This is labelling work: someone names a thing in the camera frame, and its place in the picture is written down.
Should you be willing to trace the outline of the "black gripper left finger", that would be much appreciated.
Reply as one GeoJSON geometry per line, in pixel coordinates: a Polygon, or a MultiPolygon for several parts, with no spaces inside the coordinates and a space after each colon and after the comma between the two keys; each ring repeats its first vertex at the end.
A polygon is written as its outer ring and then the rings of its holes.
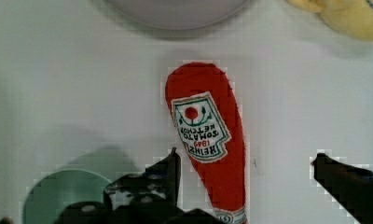
{"type": "Polygon", "coordinates": [[[176,147],[164,159],[147,167],[143,173],[127,174],[104,188],[104,204],[111,210],[128,206],[143,198],[177,205],[181,178],[181,158],[176,147]]]}

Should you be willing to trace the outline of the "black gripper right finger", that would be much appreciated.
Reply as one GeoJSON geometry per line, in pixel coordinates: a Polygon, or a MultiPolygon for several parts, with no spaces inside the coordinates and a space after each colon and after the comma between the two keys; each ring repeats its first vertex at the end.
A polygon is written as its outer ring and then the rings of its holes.
{"type": "Polygon", "coordinates": [[[318,153],[313,178],[360,224],[373,224],[373,172],[318,153]]]}

